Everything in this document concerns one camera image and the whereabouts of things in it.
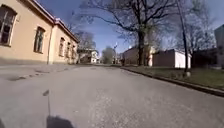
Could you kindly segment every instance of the roof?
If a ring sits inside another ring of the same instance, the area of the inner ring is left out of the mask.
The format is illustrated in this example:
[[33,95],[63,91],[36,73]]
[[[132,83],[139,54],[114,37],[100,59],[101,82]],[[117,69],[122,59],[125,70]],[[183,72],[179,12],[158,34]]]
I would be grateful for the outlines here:
[[73,40],[77,43],[80,41],[75,35],[65,26],[65,24],[60,20],[60,18],[55,18],[47,10],[44,9],[36,0],[23,0],[24,2],[28,2],[31,6],[33,6],[37,11],[40,12],[42,16],[44,16],[52,25],[60,26]]

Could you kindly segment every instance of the blue sky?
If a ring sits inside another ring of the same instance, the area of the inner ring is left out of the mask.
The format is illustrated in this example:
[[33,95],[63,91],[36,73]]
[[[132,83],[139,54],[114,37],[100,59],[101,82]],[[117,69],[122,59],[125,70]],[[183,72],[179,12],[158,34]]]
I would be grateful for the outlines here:
[[[39,0],[45,8],[53,11],[56,17],[65,20],[68,13],[72,10],[79,11],[79,5],[82,0]],[[211,9],[212,17],[215,19],[213,28],[224,24],[224,0],[205,0]],[[114,46],[118,42],[118,52],[123,52],[128,49],[129,44],[122,39],[119,39],[119,34],[115,32],[115,28],[104,21],[95,20],[92,24],[84,25],[84,30],[94,34],[97,50],[101,51],[106,46]]]

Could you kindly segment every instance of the asphalt road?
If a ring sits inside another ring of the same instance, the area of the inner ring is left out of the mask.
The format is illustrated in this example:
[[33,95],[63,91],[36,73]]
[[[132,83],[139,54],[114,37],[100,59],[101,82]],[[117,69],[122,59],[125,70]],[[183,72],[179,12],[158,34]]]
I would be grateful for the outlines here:
[[0,119],[0,128],[224,128],[224,98],[121,69],[77,67],[1,83]]

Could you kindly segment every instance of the building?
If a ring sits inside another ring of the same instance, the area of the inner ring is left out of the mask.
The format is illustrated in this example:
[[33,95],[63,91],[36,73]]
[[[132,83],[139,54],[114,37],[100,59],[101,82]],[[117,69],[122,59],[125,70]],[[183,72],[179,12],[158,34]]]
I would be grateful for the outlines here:
[[209,68],[217,65],[217,48],[194,51],[191,58],[193,68]]
[[[127,65],[137,65],[138,64],[138,47],[134,46],[125,51],[121,58]],[[143,64],[147,66],[152,66],[152,54],[155,53],[155,49],[153,47],[149,47],[145,45],[143,48]]]
[[78,49],[79,63],[97,64],[99,63],[99,52],[94,49]]
[[78,42],[35,0],[0,1],[0,65],[76,63]]
[[215,30],[218,66],[224,68],[224,25]]
[[[191,68],[191,55],[188,57],[188,67]],[[185,68],[185,54],[178,50],[159,51],[153,54],[153,67]]]

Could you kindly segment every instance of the grass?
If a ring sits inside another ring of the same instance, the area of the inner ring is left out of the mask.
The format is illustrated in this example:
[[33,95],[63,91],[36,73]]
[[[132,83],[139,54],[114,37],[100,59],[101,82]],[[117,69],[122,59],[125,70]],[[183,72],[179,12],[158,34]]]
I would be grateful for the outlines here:
[[152,76],[166,77],[192,84],[224,90],[224,71],[214,69],[191,69],[191,77],[183,77],[183,70],[169,68],[149,67],[124,67],[126,69],[149,74]]

